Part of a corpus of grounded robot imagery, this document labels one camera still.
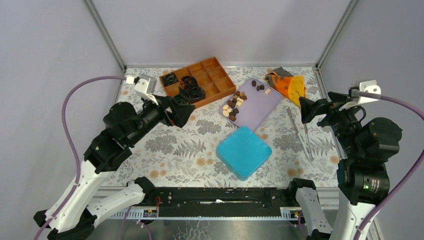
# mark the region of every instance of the purple cutting board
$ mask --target purple cutting board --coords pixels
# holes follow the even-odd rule
[[[256,86],[252,86],[253,80],[256,81],[256,86],[263,85],[265,89],[257,91]],[[271,89],[268,95],[265,94],[267,89]],[[228,100],[233,99],[233,94],[231,94],[230,97],[219,107],[219,114],[239,127],[248,127],[252,132],[261,125],[261,123],[277,107],[283,98],[281,93],[256,78],[248,78],[246,82],[237,89],[237,91],[240,91],[240,93],[244,92],[247,96],[247,100],[245,100],[240,107],[236,107],[239,110],[239,113],[235,116],[236,120],[231,121],[228,117],[223,115],[223,106],[227,104]]]

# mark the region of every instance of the blue container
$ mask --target blue container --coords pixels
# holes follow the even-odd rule
[[[242,181],[246,181],[273,150],[248,127],[242,126],[216,148],[219,159]]]

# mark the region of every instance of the floral tablecloth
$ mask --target floral tablecloth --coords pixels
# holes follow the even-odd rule
[[[129,68],[126,74],[144,74],[158,78],[154,94],[164,96],[159,76],[174,69],[176,68]],[[248,78],[263,81],[265,74],[272,68],[224,69],[239,87]],[[295,76],[304,76],[310,99],[322,98],[312,67],[284,69]],[[286,110],[287,107],[291,108],[297,128],[304,134],[299,108],[284,97],[255,132],[272,148],[271,157],[248,180],[238,180],[216,156],[219,143],[237,129],[219,114],[219,107],[225,99],[196,109],[183,128],[158,124],[136,144],[131,150],[132,156],[103,187],[125,186],[128,181],[142,176],[148,177],[157,187],[285,188],[294,177],[311,179],[317,187],[337,186],[336,169],[339,158],[330,129],[318,127],[319,118],[308,124],[314,158],[312,163],[308,162]],[[126,83],[122,85],[118,101],[133,104],[136,111],[143,105],[140,96]]]

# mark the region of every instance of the metal floor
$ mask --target metal floor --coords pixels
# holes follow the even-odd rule
[[[333,226],[337,211],[324,211]],[[118,240],[121,220],[108,219],[100,224],[88,240]],[[304,240],[299,227],[284,221],[252,220],[157,220],[148,225],[153,240]],[[148,240],[145,228],[140,228],[134,220],[124,225],[122,240]]]

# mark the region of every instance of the wooden compartment box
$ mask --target wooden compartment box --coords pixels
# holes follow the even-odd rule
[[[175,74],[178,82],[165,86],[164,77],[169,74]],[[182,81],[184,76],[195,77],[199,87],[206,92],[205,99],[193,103],[196,108],[215,102],[236,91],[236,86],[216,57],[205,59],[160,76],[160,82],[168,96],[174,97],[179,93],[178,87],[184,88]]]

